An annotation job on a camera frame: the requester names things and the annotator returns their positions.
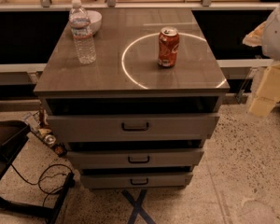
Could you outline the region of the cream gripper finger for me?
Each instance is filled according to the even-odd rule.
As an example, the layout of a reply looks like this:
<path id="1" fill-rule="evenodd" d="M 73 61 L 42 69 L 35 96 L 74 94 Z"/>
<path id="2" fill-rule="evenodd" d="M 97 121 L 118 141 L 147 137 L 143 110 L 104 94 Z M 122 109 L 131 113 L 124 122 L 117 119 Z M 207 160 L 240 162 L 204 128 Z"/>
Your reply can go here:
<path id="1" fill-rule="evenodd" d="M 275 107 L 275 102 L 265 98 L 254 98 L 248 108 L 248 113 L 255 117 L 266 118 Z"/>

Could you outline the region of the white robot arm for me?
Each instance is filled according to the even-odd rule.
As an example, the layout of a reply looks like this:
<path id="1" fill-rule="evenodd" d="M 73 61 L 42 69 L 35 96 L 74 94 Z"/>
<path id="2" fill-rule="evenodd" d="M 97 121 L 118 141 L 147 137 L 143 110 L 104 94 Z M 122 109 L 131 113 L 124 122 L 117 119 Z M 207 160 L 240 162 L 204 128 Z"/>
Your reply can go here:
<path id="1" fill-rule="evenodd" d="M 265 118 L 280 102 L 280 4 L 265 22 L 261 38 L 262 53 L 273 59 L 262 75 L 254 80 L 256 90 L 248 108 L 248 113 Z"/>

